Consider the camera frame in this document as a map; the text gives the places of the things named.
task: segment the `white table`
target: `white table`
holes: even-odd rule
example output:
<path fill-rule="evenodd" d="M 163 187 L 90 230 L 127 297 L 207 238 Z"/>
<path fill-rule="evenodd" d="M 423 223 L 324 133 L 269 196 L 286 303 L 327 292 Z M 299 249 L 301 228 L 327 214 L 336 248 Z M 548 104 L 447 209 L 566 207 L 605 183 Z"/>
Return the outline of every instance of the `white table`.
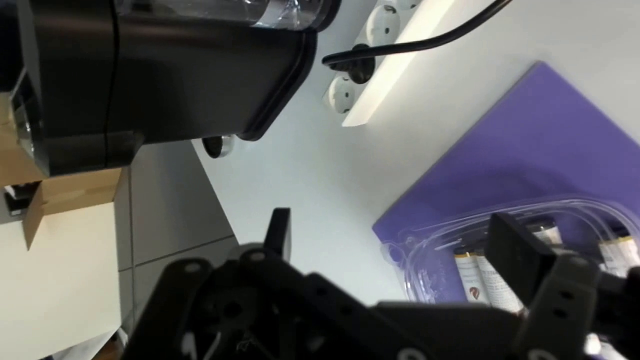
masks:
<path fill-rule="evenodd" d="M 456 0 L 453 21 L 476 7 Z M 365 21 L 340 15 L 334 27 Z M 344 32 L 327 32 L 321 53 L 349 42 Z M 640 140 L 640 2 L 514 0 L 463 42 L 421 53 L 365 127 L 340 127 L 323 104 L 330 72 L 318 64 L 261 141 L 239 144 L 224 160 L 197 149 L 241 242 L 263 239 L 271 212 L 290 206 L 301 270 L 336 279 L 366 303 L 403 299 L 375 219 L 537 60 Z"/>

